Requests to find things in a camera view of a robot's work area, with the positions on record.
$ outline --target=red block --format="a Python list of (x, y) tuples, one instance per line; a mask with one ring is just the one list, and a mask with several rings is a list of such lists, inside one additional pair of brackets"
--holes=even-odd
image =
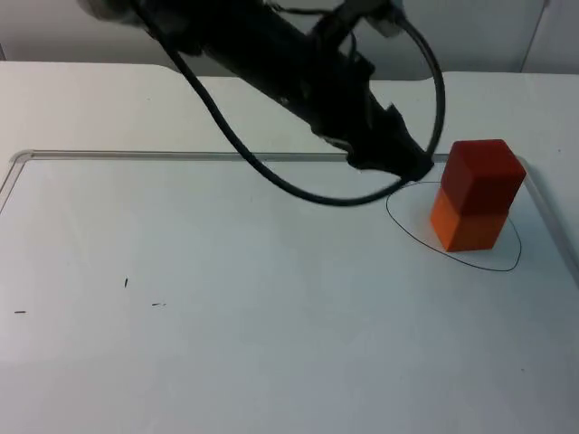
[(455, 142), (441, 188), (460, 215), (508, 212), (526, 176), (504, 140)]
[(444, 190), (439, 190), (432, 207), (431, 223), (446, 251), (492, 249), (508, 213), (460, 215)]

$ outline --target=black cable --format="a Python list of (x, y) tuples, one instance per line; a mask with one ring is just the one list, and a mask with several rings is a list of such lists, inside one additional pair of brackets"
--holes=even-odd
[(275, 2), (266, 2), (266, 5), (269, 6), (271, 10), (284, 14), (309, 16), (309, 15), (325, 15), (332, 12), (330, 9), (302, 9), (300, 7), (284, 7), (282, 5), (278, 5)]
[[(233, 148), (235, 148), (235, 150), (239, 153), (239, 155), (242, 156), (242, 158), (247, 163), (249, 163), (260, 175), (262, 175), (272, 184), (278, 186), (284, 192), (289, 193), (295, 197), (298, 197), (299, 199), (303, 199), (305, 201), (317, 203), (320, 205), (336, 206), (336, 207), (353, 207), (365, 205), (368, 203), (384, 199), (386, 196), (398, 191), (402, 186), (404, 186), (410, 181), (410, 178), (407, 176), (401, 177), (398, 181), (395, 181), (390, 186), (385, 187), (384, 189), (377, 191), (375, 193), (371, 193), (366, 196), (356, 198), (343, 199), (343, 198), (326, 197), (307, 192), (287, 182), (283, 178), (279, 177), (274, 172), (272, 172), (269, 169), (269, 167), (267, 167), (264, 163), (262, 163), (253, 154), (253, 152), (250, 151), (245, 146), (245, 144), (237, 137), (235, 132), (231, 129), (231, 127), (223, 117), (223, 114), (215, 104), (214, 100), (212, 99), (207, 89), (203, 86), (201, 81), (199, 81), (199, 79), (187, 66), (181, 55), (173, 47), (172, 43), (165, 36), (165, 34), (161, 31), (161, 29), (155, 22), (153, 16), (145, 8), (141, 7), (138, 0), (130, 0), (130, 3), (133, 9), (135, 10), (137, 16), (147, 26), (151, 35), (155, 39), (157, 39), (157, 41), (160, 43), (163, 50), (165, 50), (166, 54), (169, 56), (171, 61), (173, 61), (175, 66), (179, 69), (179, 71), (183, 74), (183, 76), (189, 82), (191, 87), (195, 90), (201, 101), (205, 104), (207, 110), (209, 111), (215, 123), (217, 124), (217, 127), (221, 129), (227, 140), (229, 140), (229, 142), (232, 144)], [(410, 23), (408, 23), (403, 16), (396, 17), (396, 19), (399, 22), (398, 24), (404, 30), (408, 29), (406, 30), (406, 32), (408, 32), (408, 34), (411, 36), (411, 38), (413, 38), (413, 40), (420, 48), (422, 54), (424, 55), (429, 66), (431, 67), (432, 74), (434, 76), (434, 85), (436, 87), (436, 94), (437, 94), (436, 98), (437, 110), (434, 123), (434, 130), (432, 132), (432, 138), (426, 150), (426, 153), (429, 156), (432, 156), (440, 140), (442, 127), (444, 124), (445, 90), (444, 90), (444, 81), (442, 78), (442, 71), (438, 65), (438, 62), (434, 58), (434, 54), (432, 53), (432, 50), (428, 46), (428, 43), (424, 40), (424, 38), (420, 35), (420, 33)]]
[(436, 60), (436, 56), (430, 45), (424, 39), (424, 36), (406, 19), (404, 14), (398, 9), (393, 9), (392, 16), (393, 22), (404, 30), (420, 49), (422, 56), (424, 56), (424, 59), (428, 63), (432, 79), (434, 80), (434, 88), (436, 89), (436, 116), (434, 118), (431, 141), (426, 147), (426, 154), (432, 157), (441, 140), (442, 130), (444, 129), (444, 117), (446, 115), (446, 89), (444, 87), (441, 65), (439, 65)]
[[(403, 189), (405, 188), (409, 188), (409, 187), (413, 187), (415, 185), (420, 185), (420, 184), (440, 184), (440, 181), (420, 181), (418, 183), (414, 183), (414, 184), (408, 184), (405, 185), (404, 187), (402, 187), (397, 193), (400, 193)], [(459, 259), (459, 258), (455, 258), (454, 256), (450, 255), (449, 253), (447, 253), (446, 251), (443, 250), (439, 250), (436, 249), (435, 247), (431, 246), (430, 244), (420, 240), (418, 237), (412, 235), (410, 233), (410, 231), (408, 231), (399, 221), (397, 221), (394, 216), (392, 215), (392, 212), (390, 211), (390, 198), (393, 196), (393, 194), (391, 194), (390, 196), (388, 196), (388, 198), (386, 199), (386, 212), (388, 212), (388, 215), (390, 216), (390, 218), (392, 219), (392, 221), (394, 223), (396, 223), (396, 225), (402, 229), (406, 235), (408, 235), (410, 238), (412, 238), (413, 240), (415, 240), (416, 242), (418, 242), (419, 244), (422, 244), (424, 247), (427, 247), (428, 249), (435, 251), (437, 253), (440, 253), (442, 256), (452, 259), (452, 260), (456, 260), (457, 262), (459, 262), (462, 265), (466, 265), (467, 267), (471, 267), (474, 269), (482, 269), (484, 271), (495, 271), (497, 273), (507, 273), (509, 271), (514, 270), (518, 263), (521, 260), (521, 255), (523, 254), (523, 241), (521, 240), (520, 235), (518, 234), (517, 231), (517, 226), (515, 226), (515, 223), (513, 223), (513, 221), (508, 218), (508, 222), (511, 224), (511, 226), (513, 227), (513, 230), (515, 231), (515, 235), (517, 236), (517, 241), (518, 241), (518, 254), (517, 254), (517, 258), (515, 259), (515, 263), (509, 267), (508, 269), (491, 269), (488, 267), (481, 267), (480, 265), (475, 265), (475, 264), (471, 264), (470, 262), (467, 262), (466, 260), (463, 259)]]

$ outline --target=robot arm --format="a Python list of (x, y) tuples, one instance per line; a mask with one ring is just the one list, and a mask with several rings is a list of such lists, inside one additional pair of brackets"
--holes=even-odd
[(440, 72), (425, 40), (388, 0), (346, 0), (308, 34), (262, 0), (83, 0), (81, 5), (99, 19), (145, 25), (166, 50), (207, 54), (306, 121), (315, 135), (345, 150), (355, 168), (399, 175), (404, 183), (432, 168), (444, 118), (441, 74), (435, 74), (436, 126), (424, 151), (396, 108), (383, 109), (372, 95), (374, 66), (338, 49), (363, 18), (385, 36), (399, 30), (393, 25), (398, 24)]

